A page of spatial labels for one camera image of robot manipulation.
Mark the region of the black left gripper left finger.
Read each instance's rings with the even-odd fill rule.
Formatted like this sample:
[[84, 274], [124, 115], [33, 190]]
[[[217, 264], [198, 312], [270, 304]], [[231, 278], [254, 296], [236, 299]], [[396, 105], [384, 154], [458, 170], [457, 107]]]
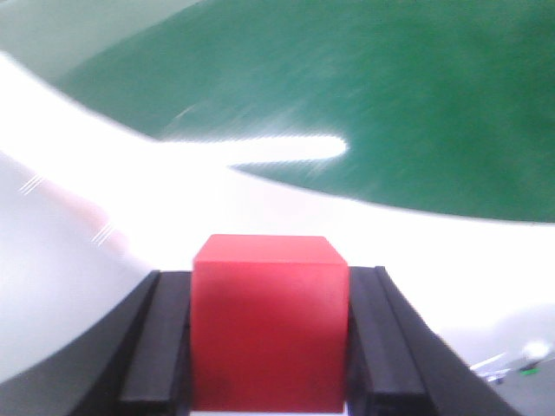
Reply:
[[120, 302], [75, 340], [90, 366], [70, 415], [187, 415], [190, 405], [191, 274], [157, 271], [131, 310]]

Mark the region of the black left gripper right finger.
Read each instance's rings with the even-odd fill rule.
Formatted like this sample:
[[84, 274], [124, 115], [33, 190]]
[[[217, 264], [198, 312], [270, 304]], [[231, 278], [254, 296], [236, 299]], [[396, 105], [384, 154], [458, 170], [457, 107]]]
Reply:
[[351, 267], [350, 415], [515, 415], [423, 321], [383, 267]]

